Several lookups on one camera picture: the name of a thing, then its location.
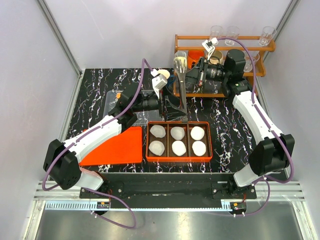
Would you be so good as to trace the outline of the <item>black metal tongs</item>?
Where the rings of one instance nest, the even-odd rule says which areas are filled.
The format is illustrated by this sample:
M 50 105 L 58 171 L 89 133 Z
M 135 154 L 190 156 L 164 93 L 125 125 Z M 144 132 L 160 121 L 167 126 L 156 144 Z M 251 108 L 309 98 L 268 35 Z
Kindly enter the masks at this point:
M 179 81 L 179 97 L 180 97 L 180 106 L 181 110 L 184 112 L 184 116 L 182 117 L 182 122 L 188 122 L 187 116 L 187 99 L 186 99 L 186 73 L 188 69 L 187 63 L 187 54 L 184 51 L 177 51 L 174 54 L 173 59 L 174 71 L 178 77 Z

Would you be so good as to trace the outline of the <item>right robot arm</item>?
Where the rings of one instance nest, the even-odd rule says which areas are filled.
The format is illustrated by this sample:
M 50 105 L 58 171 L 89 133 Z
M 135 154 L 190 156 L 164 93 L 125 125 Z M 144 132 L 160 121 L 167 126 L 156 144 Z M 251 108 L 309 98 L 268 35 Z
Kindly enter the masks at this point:
M 245 187 L 271 173 L 290 168 L 294 173 L 292 153 L 295 139 L 291 134 L 283 134 L 261 107 L 254 90 L 243 78 L 246 65 L 245 54 L 238 49 L 227 52 L 223 64 L 209 64 L 201 57 L 194 67 L 186 73 L 186 81 L 201 86 L 206 80 L 221 82 L 222 92 L 230 97 L 232 105 L 244 118 L 256 142 L 249 155 L 248 164 L 233 175 L 227 185 L 228 195 L 239 198 Z

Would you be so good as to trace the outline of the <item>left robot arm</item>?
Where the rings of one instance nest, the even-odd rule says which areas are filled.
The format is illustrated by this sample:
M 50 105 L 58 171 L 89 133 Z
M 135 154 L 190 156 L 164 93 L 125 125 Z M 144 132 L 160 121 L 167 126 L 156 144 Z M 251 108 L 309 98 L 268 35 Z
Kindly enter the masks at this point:
M 46 176 L 63 190 L 78 186 L 103 198 L 108 193 L 107 184 L 97 172 L 80 167 L 80 162 L 101 144 L 130 128 L 137 121 L 138 112 L 155 110 L 165 121 L 186 116 L 181 101 L 167 87 L 158 93 L 144 95 L 139 83 L 127 85 L 115 106 L 100 122 L 73 138 L 55 139 L 49 143 L 43 164 Z

